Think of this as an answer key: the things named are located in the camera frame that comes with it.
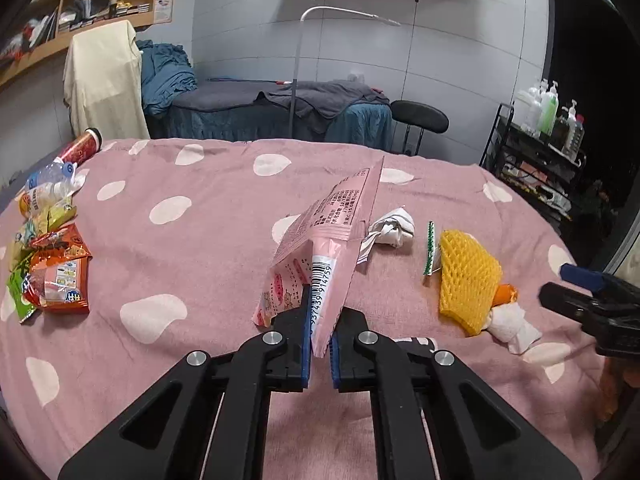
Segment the poster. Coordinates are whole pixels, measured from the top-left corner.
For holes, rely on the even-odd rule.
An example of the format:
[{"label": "poster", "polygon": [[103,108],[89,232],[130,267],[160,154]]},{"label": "poster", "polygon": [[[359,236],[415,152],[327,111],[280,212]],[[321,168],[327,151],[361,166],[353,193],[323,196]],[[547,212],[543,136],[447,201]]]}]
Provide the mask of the poster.
[{"label": "poster", "polygon": [[171,22],[174,0],[154,0],[154,23]]}]

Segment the stool leg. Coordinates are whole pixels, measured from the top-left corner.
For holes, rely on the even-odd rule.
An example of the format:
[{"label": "stool leg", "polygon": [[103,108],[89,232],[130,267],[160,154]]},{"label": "stool leg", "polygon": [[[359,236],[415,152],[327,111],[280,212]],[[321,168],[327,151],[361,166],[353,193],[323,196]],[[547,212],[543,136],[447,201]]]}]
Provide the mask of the stool leg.
[{"label": "stool leg", "polygon": [[406,155],[404,150],[406,149],[406,140],[409,138],[409,129],[411,129],[411,125],[408,124],[406,126],[406,132],[404,133],[404,142],[402,143],[402,154]]},{"label": "stool leg", "polygon": [[415,147],[415,155],[420,151],[420,144],[422,142],[422,135],[424,134],[424,128],[420,129],[420,137],[418,137],[418,145]]}]

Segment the pink tablecloth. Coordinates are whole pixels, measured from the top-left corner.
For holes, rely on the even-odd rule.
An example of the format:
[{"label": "pink tablecloth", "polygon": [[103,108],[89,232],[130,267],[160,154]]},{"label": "pink tablecloth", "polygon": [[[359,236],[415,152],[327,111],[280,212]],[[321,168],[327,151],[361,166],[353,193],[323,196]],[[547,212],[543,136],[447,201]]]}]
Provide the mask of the pink tablecloth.
[{"label": "pink tablecloth", "polygon": [[[540,285],[559,281],[554,271],[569,256],[512,190],[477,166],[361,146],[146,142],[108,145],[81,168],[88,174],[75,198],[76,223],[94,254],[91,313],[41,315],[21,326],[7,296],[0,308],[2,393],[26,447],[52,478],[187,352],[218,355],[255,335],[250,318],[283,225],[276,222],[383,155],[372,218],[404,206],[417,236],[398,250],[376,246],[368,267],[354,274],[347,306],[365,312],[380,333],[430,336],[455,352],[585,479],[594,476],[602,361],[577,324],[540,307]],[[503,282],[517,286],[527,319],[543,332],[537,354],[525,360],[487,333],[465,338],[439,319],[438,289],[421,279],[429,220],[472,234],[500,260]],[[19,224],[11,204],[0,216],[0,246]],[[375,478],[368,397],[332,390],[328,368],[326,358],[314,361],[306,392],[272,397],[265,479]],[[313,431],[306,430],[310,418]]]}]

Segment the silver screw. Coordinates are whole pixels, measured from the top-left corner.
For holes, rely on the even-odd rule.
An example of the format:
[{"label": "silver screw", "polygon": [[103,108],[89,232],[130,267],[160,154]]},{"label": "silver screw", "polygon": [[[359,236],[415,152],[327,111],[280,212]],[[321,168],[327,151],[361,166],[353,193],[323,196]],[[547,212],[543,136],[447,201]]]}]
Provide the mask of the silver screw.
[{"label": "silver screw", "polygon": [[373,345],[378,342],[378,334],[371,330],[365,330],[358,334],[358,341],[364,345]]},{"label": "silver screw", "polygon": [[267,345],[277,345],[282,341],[282,334],[280,332],[267,332],[262,336],[262,340],[267,343]]},{"label": "silver screw", "polygon": [[187,355],[187,362],[191,366],[200,366],[206,360],[207,360],[207,355],[204,352],[201,352],[200,350],[196,350],[195,352],[191,352],[189,355]]},{"label": "silver screw", "polygon": [[453,354],[451,352],[447,352],[446,350],[437,352],[433,358],[436,359],[436,362],[440,366],[451,366],[453,364],[453,361],[455,361],[455,357],[453,357]]}]

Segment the floor lamp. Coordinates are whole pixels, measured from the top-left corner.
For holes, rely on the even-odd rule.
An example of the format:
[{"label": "floor lamp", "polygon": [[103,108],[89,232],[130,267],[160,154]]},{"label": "floor lamp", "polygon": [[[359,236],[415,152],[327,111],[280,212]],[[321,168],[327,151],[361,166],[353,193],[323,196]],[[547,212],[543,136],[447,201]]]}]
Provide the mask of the floor lamp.
[{"label": "floor lamp", "polygon": [[360,12],[359,10],[341,9],[340,7],[327,7],[327,6],[311,7],[310,9],[307,9],[305,12],[302,13],[302,16],[300,16],[300,26],[298,27],[299,32],[298,32],[298,46],[296,47],[296,64],[294,65],[294,68],[293,68],[293,81],[291,83],[291,102],[289,105],[289,139],[293,138],[293,116],[295,115],[295,111],[296,111],[296,89],[298,88],[298,69],[300,68],[300,51],[302,50],[302,37],[304,34],[305,18],[310,12],[318,9],[339,10],[340,12],[357,14],[358,16],[365,16],[366,18],[372,18],[374,20],[378,20],[379,22],[386,23],[387,25],[400,27],[400,23],[395,22],[394,20],[383,18],[382,16],[378,16],[376,14]]}]

